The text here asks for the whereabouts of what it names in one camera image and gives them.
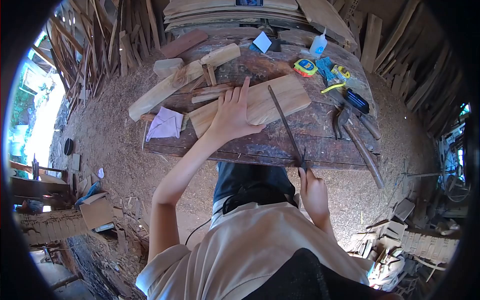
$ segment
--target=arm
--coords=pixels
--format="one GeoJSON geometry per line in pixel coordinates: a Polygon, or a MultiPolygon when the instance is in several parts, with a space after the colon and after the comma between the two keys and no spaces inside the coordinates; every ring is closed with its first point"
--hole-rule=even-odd
{"type": "Polygon", "coordinates": [[[313,223],[328,237],[336,243],[333,233],[332,223],[330,222],[330,211],[328,210],[327,186],[322,178],[316,178],[312,169],[307,169],[307,173],[299,168],[300,173],[300,196],[303,206],[307,211],[313,223]]]}
{"type": "Polygon", "coordinates": [[[247,122],[249,77],[243,87],[227,91],[218,99],[218,111],[205,134],[163,178],[152,199],[148,262],[165,249],[180,244],[175,207],[196,171],[226,142],[258,133],[264,124],[247,122]]]}

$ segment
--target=glue bottle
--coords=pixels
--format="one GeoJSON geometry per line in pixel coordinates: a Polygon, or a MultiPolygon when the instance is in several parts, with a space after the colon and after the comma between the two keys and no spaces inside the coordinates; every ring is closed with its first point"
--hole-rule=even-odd
{"type": "Polygon", "coordinates": [[[316,36],[313,39],[312,46],[310,47],[310,54],[315,58],[320,57],[327,46],[327,39],[325,37],[326,32],[327,28],[325,27],[324,33],[321,36],[316,36]]]}

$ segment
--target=wooden handle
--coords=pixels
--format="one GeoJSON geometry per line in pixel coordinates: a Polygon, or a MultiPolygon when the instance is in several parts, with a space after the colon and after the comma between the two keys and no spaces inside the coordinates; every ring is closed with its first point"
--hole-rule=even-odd
{"type": "Polygon", "coordinates": [[[374,126],[370,120],[368,120],[364,115],[359,116],[360,121],[367,127],[368,131],[373,135],[376,140],[380,140],[382,134],[378,130],[378,127],[374,126]]]}
{"type": "Polygon", "coordinates": [[[355,129],[353,129],[353,127],[348,122],[345,125],[343,125],[343,127],[345,128],[350,138],[352,139],[353,143],[359,150],[361,157],[363,157],[363,159],[365,160],[368,170],[370,170],[370,173],[373,176],[373,180],[375,180],[375,183],[377,184],[377,188],[379,190],[383,189],[385,187],[384,180],[382,178],[382,175],[380,174],[380,171],[375,165],[375,162],[373,161],[370,151],[368,151],[367,147],[365,146],[365,143],[361,140],[358,133],[355,131],[355,129]]]}

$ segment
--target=sawdust floor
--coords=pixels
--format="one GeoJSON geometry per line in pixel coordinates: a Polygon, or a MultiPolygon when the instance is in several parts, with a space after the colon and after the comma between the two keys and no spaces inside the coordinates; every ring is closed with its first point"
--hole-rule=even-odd
{"type": "MultiPolygon", "coordinates": [[[[76,108],[63,131],[54,134],[50,149],[53,166],[73,172],[72,158],[63,155],[61,148],[66,138],[72,138],[75,141],[74,152],[82,156],[81,166],[88,165],[94,172],[103,167],[103,189],[118,195],[111,199],[115,206],[120,206],[120,197],[126,198],[133,194],[149,209],[156,186],[178,161],[175,157],[143,153],[141,142],[145,123],[134,122],[128,116],[129,105],[157,83],[157,77],[152,72],[152,65],[157,59],[161,59],[161,54],[151,56],[143,68],[131,72],[127,78],[113,78],[104,87],[101,95],[87,103],[85,108],[82,105],[76,108]]],[[[390,95],[386,83],[377,75],[367,77],[379,109],[378,122],[383,135],[380,169],[385,188],[378,190],[369,172],[323,169],[314,171],[327,183],[332,225],[339,244],[344,247],[351,234],[363,232],[366,226],[385,218],[391,207],[404,198],[404,195],[401,195],[402,189],[397,190],[401,181],[399,176],[404,169],[404,158],[408,159],[410,173],[435,171],[433,145],[419,120],[407,111],[400,99],[390,95]]],[[[185,242],[188,234],[211,215],[212,195],[217,179],[215,164],[207,161],[198,170],[179,201],[178,224],[181,242],[185,242]]],[[[84,170],[85,167],[76,172],[77,180],[88,175],[84,174],[84,170]]],[[[288,177],[299,191],[297,170],[288,169],[288,177]]],[[[124,200],[123,207],[125,213],[134,215],[135,204],[129,208],[124,200]]],[[[124,227],[130,224],[133,229],[140,230],[138,224],[129,217],[125,217],[122,223],[124,227]]],[[[200,242],[207,230],[208,225],[197,231],[189,246],[200,242]]],[[[129,240],[137,240],[131,235],[133,234],[127,237],[129,240]]],[[[115,260],[118,247],[116,243],[109,243],[105,247],[104,244],[95,244],[96,241],[91,237],[84,236],[81,239],[84,243],[92,243],[88,245],[90,251],[110,256],[105,257],[105,261],[115,260]]],[[[77,240],[71,244],[79,243],[81,244],[81,241],[77,240]]],[[[129,286],[133,286],[143,263],[132,257],[133,255],[122,255],[122,259],[127,260],[124,263],[129,265],[130,269],[128,272],[120,272],[129,286]]],[[[141,295],[137,291],[134,292],[134,298],[141,295]]]]}

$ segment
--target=black cable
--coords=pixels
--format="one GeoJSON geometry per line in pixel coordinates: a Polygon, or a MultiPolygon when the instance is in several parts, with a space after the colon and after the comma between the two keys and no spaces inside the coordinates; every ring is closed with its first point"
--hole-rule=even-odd
{"type": "Polygon", "coordinates": [[[194,232],[196,232],[197,230],[199,230],[200,227],[202,227],[203,225],[205,225],[205,224],[207,224],[208,222],[210,222],[211,220],[212,220],[212,218],[208,219],[208,221],[206,221],[205,223],[201,224],[199,227],[195,228],[195,230],[192,231],[191,234],[187,237],[187,240],[185,241],[185,246],[187,245],[188,239],[192,236],[192,234],[193,234],[194,232]]]}
{"type": "MultiPolygon", "coordinates": [[[[219,210],[217,210],[217,211],[214,213],[214,215],[215,215],[216,213],[220,212],[221,210],[222,210],[222,208],[220,208],[219,210]]],[[[192,231],[192,232],[190,233],[190,235],[187,237],[187,240],[185,241],[185,246],[187,245],[188,239],[192,236],[192,234],[193,234],[194,232],[196,232],[197,230],[199,230],[203,225],[205,225],[205,224],[207,224],[208,222],[210,222],[211,220],[212,220],[212,218],[208,219],[208,221],[206,221],[205,223],[201,224],[199,227],[195,228],[195,230],[192,231]]]]}

